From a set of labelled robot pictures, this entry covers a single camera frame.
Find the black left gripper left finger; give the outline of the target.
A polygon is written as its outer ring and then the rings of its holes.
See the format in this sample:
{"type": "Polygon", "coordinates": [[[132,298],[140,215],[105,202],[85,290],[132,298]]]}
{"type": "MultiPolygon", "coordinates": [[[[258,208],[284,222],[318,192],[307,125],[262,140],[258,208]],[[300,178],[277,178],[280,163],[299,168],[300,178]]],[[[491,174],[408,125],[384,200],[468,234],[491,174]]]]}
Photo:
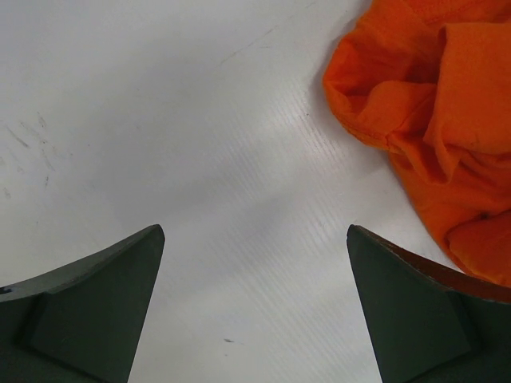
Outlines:
{"type": "Polygon", "coordinates": [[[126,382],[164,250],[152,225],[1,289],[3,382],[126,382]]]}

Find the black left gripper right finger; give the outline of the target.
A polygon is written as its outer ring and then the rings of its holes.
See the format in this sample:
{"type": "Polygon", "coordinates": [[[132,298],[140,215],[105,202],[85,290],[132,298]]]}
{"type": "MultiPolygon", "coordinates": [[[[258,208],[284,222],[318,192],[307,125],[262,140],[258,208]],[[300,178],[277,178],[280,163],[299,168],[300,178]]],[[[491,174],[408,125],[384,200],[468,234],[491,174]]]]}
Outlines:
{"type": "Polygon", "coordinates": [[[358,225],[347,250],[384,382],[508,382],[510,289],[358,225]]]}

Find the orange t-shirt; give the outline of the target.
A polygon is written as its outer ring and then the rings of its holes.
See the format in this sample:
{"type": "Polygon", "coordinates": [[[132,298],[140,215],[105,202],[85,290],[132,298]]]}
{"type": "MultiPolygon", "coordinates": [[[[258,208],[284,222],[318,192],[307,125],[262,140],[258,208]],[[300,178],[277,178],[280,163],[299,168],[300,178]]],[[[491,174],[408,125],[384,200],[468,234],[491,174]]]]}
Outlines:
{"type": "Polygon", "coordinates": [[[510,4],[374,1],[323,75],[354,137],[386,151],[464,272],[510,284],[510,4]]]}

